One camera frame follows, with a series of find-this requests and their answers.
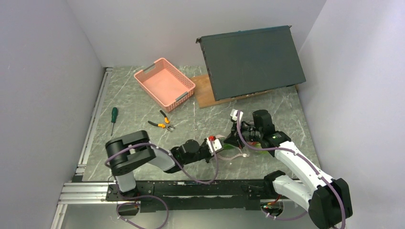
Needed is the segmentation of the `clear zip top bag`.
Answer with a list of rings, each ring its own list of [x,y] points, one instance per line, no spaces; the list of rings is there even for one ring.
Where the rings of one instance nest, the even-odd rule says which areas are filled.
[[[225,140],[225,138],[226,138],[224,135],[215,135],[215,137],[220,140]],[[259,146],[261,146],[260,143],[258,143],[258,142],[248,142],[248,144],[255,148],[259,148]],[[233,156],[222,156],[220,153],[217,153],[217,157],[220,160],[231,161],[237,157],[250,157],[250,153],[247,150],[242,150],[236,146],[232,146],[230,144],[223,143],[223,148],[224,148],[224,150],[236,150],[237,153],[234,154]],[[260,153],[260,154],[267,153],[267,151],[255,151],[255,152]]]

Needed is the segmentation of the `pink plastic basket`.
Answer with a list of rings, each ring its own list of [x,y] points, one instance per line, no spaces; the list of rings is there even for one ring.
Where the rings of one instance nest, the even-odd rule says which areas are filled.
[[[134,74],[140,87],[165,111],[171,112],[194,95],[195,83],[165,58]]]

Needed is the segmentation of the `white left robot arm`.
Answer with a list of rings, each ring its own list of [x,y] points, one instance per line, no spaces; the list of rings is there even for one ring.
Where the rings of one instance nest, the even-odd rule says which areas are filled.
[[[132,200],[138,189],[133,173],[135,169],[151,164],[172,174],[184,170],[185,165],[217,158],[217,153],[224,147],[221,140],[210,136],[201,144],[189,139],[167,151],[151,143],[148,133],[141,130],[109,140],[105,149],[108,156],[105,165],[117,181],[118,194],[124,200]]]

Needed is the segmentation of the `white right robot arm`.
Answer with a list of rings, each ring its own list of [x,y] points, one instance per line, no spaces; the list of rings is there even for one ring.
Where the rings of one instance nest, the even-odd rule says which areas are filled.
[[[350,189],[342,179],[334,179],[310,161],[291,138],[278,131],[267,110],[253,112],[253,124],[242,120],[243,112],[232,110],[233,126],[226,144],[267,151],[286,165],[299,182],[278,170],[264,177],[263,192],[269,198],[282,195],[294,201],[309,214],[319,229],[344,229],[353,215]]]

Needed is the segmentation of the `fake green lime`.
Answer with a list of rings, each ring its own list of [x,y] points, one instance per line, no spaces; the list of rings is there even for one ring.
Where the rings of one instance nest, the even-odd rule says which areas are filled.
[[[256,152],[261,154],[268,154],[268,151],[262,150],[261,144],[259,142],[255,142],[254,144],[252,144],[252,146],[258,149]]]

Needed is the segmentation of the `brown wooden board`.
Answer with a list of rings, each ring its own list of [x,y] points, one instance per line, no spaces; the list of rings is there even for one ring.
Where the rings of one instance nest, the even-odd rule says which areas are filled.
[[[191,80],[196,84],[194,95],[196,101],[198,102],[199,108],[201,109],[222,104],[228,104],[231,102],[235,102],[238,106],[252,106],[253,104],[271,104],[275,103],[276,101],[281,101],[281,99],[284,97],[293,97],[298,95],[297,87],[289,86],[232,98],[220,99],[217,101],[214,98],[211,82],[207,74],[194,76],[191,78]]]

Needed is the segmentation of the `dark grey metal chassis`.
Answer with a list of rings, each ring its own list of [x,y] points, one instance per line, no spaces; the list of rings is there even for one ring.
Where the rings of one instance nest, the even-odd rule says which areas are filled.
[[[289,25],[205,35],[196,43],[217,101],[306,82]]]

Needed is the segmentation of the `orange handled pliers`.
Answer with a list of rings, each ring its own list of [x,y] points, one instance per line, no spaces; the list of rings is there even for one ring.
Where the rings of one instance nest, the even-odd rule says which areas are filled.
[[[175,127],[173,125],[171,125],[171,122],[168,119],[168,117],[167,117],[167,115],[165,114],[164,111],[160,110],[160,113],[164,117],[164,122],[163,123],[155,123],[155,122],[152,122],[152,121],[149,121],[149,120],[148,120],[148,123],[150,125],[152,125],[152,126],[160,127],[162,129],[166,129],[169,132],[172,132],[175,129]]]

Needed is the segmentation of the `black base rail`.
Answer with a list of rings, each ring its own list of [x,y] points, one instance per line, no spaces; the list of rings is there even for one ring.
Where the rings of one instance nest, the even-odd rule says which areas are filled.
[[[140,213],[165,210],[234,209],[260,210],[279,203],[270,184],[263,179],[217,180],[211,184],[195,181],[138,181],[133,191],[122,193],[108,185],[107,202],[132,202]]]

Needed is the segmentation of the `green handled screwdriver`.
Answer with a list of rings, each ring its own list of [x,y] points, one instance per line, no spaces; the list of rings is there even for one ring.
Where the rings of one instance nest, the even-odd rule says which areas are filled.
[[[111,125],[112,125],[111,126],[111,133],[110,133],[111,136],[113,135],[113,132],[114,132],[114,126],[115,126],[115,123],[117,121],[117,117],[118,117],[118,108],[113,107],[112,111],[111,111]]]

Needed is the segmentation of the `aluminium side rail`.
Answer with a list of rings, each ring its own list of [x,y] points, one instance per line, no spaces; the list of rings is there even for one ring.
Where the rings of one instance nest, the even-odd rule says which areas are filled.
[[[62,228],[64,217],[69,205],[105,204],[104,194],[107,191],[107,182],[84,182],[83,177],[92,143],[96,134],[96,127],[100,118],[101,108],[105,100],[108,84],[113,73],[113,67],[105,68],[99,93],[92,111],[89,128],[82,147],[81,155],[72,180],[64,183],[58,199],[56,212],[51,225],[52,229]]]

